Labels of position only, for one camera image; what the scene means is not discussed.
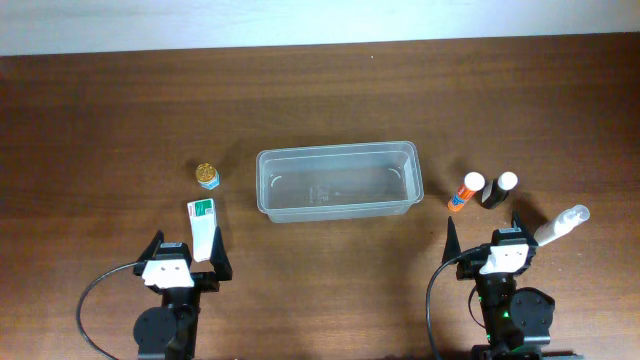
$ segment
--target transparent tub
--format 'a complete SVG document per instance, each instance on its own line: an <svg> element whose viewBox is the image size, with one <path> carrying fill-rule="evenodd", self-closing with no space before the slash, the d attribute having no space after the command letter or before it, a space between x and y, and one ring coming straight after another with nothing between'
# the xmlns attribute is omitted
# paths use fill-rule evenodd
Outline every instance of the transparent tub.
<svg viewBox="0 0 640 360"><path fill-rule="evenodd" d="M409 141L265 150L256 170L258 208L276 223L399 215L424 195Z"/></svg>

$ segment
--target glue stick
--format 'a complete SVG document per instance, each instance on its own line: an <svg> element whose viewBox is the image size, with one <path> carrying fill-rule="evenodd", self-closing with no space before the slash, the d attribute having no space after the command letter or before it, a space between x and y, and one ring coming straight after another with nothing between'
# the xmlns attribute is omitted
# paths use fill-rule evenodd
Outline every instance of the glue stick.
<svg viewBox="0 0 640 360"><path fill-rule="evenodd" d="M458 192L449 200L449 210L460 211L464 204L471 199L476 191L482 190L484 187L484 177L477 172L470 172L464 177L464 184L460 186Z"/></svg>

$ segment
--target clear spray nozzle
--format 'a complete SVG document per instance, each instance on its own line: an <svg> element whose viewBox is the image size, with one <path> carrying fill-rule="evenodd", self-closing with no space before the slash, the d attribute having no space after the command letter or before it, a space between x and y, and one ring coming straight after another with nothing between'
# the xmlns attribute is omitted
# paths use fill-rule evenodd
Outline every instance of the clear spray nozzle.
<svg viewBox="0 0 640 360"><path fill-rule="evenodd" d="M562 217L562 222L567 225L576 227L589 220L589 216L591 216L591 214L589 213L589 209L587 209L586 206L576 205L565 212L564 216Z"/></svg>

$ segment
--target black bottle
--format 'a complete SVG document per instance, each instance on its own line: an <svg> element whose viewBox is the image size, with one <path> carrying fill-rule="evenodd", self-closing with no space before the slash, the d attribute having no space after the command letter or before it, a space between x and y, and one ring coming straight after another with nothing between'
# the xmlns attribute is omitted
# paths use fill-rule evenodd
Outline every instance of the black bottle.
<svg viewBox="0 0 640 360"><path fill-rule="evenodd" d="M518 184L518 177L512 172L506 172L494 179L484 188L480 204L485 209L493 209L509 196L509 190Z"/></svg>

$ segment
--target white cap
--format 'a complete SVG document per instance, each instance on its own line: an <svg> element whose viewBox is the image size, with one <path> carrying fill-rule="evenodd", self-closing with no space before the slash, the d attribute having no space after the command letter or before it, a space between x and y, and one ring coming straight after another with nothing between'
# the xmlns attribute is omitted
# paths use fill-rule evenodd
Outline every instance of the white cap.
<svg viewBox="0 0 640 360"><path fill-rule="evenodd" d="M480 191L484 187L484 176L477 172L470 172L464 177L464 186L471 191Z"/></svg>
<svg viewBox="0 0 640 360"><path fill-rule="evenodd" d="M513 189L517 184L518 177L511 171L507 171L498 178L498 186L505 191Z"/></svg>

